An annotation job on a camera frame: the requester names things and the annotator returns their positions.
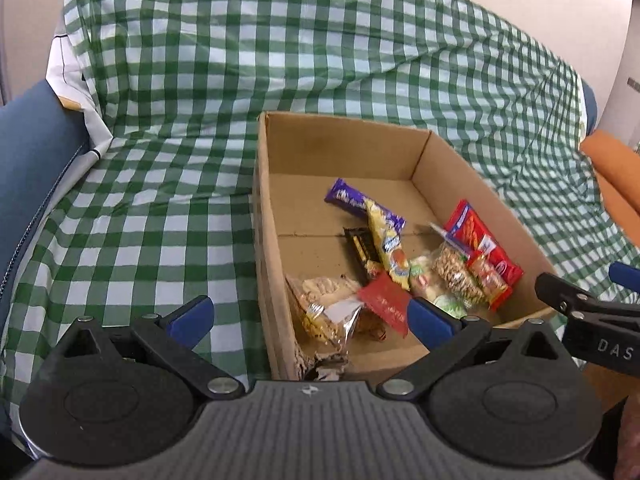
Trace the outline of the green white checkered cloth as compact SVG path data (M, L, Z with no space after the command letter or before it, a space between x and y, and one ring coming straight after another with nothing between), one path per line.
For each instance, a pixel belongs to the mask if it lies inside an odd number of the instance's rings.
M639 297L608 266L639 261L605 212L582 81L470 0L64 0L62 41L106 144L44 217L5 281L1 426L81 315L124 325L198 295L216 307L196 350L269 374L256 295L257 118L323 113L429 128L497 192L562 278Z

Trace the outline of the small peanut pack green label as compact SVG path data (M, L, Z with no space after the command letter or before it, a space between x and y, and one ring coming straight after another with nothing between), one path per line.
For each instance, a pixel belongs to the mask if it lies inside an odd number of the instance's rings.
M413 296L429 301L457 320L466 315L464 305L432 268L432 258L429 255L411 259L409 268L409 285Z

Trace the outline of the yellow cow candy bar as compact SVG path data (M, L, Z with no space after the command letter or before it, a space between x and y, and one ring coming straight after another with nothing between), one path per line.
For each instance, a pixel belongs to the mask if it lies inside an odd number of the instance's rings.
M385 271L394 283L408 292L410 266L395 223L374 200L366 198L364 206L366 206L374 246Z

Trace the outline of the purple cow candy bar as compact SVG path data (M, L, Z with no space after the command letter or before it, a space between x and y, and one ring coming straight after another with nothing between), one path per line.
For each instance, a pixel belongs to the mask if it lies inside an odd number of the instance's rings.
M405 229L406 226L406 220L404 218L380 205L375 200L372 200L372 198L363 194L363 192L353 188L342 178L335 180L329 191L326 193L326 196L324 196L324 201L328 204L340 207L344 211L363 219L368 216L367 202L372 202L380 211L382 211L385 218L392 222L392 225L398 233Z

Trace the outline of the round peanut bag green label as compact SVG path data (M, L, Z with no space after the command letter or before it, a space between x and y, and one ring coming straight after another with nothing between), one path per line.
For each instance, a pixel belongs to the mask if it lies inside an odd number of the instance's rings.
M465 266L462 253L442 242L432 255L432 268L466 310L486 309L488 300L476 278Z

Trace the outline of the small red gold candy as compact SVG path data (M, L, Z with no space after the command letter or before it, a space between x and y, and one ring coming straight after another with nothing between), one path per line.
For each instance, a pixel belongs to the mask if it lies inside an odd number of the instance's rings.
M512 287L482 252L473 252L466 267L480 285L491 311L497 311L512 295Z

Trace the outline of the dark brown chocolate bar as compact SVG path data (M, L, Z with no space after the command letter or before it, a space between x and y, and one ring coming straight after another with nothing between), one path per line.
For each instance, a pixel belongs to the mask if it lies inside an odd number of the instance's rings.
M384 266L374 246L373 236L368 228L344 228L348 252L356 264L359 281L368 284L380 274L385 273Z

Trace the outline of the orange cushion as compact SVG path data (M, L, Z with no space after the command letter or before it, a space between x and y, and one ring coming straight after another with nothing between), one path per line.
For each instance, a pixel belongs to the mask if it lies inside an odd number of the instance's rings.
M639 155L603 130L591 133L579 148L592 163L605 210L639 246Z

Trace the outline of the clear bag of crackers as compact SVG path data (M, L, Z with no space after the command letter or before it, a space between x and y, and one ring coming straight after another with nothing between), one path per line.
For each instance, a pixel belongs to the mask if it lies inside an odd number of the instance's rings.
M295 299L300 324L333 353L346 356L355 336L373 342L386 339L385 323L359 298L362 286L352 278L296 278L288 274L285 279Z

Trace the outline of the brown cardboard box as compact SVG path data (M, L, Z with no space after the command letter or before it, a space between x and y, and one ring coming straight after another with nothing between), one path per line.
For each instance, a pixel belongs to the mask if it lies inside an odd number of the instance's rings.
M339 278L358 270L344 232L359 219L326 202L337 179L406 220L401 240L409 257L436 248L435 226L467 200L524 271L491 322L512 328L528 318L552 317L534 291L536 277L550 271L551 263L492 186L436 133L265 112L253 202L258 304L273 378L299 380L304 362L319 350L299 323L288 278Z

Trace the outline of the red snack packet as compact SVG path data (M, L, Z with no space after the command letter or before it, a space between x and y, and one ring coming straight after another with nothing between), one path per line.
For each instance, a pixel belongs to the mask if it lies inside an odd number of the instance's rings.
M382 318L401 337L408 335L408 305L412 297L387 274L378 275L360 288L357 296L369 310Z

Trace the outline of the red white snack pouch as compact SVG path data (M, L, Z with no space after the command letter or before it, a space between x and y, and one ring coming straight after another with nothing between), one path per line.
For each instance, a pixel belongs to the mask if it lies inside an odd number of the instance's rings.
M454 208L445 230L474 252L485 255L509 286L513 287L524 275L523 269L508 256L467 200L460 200Z

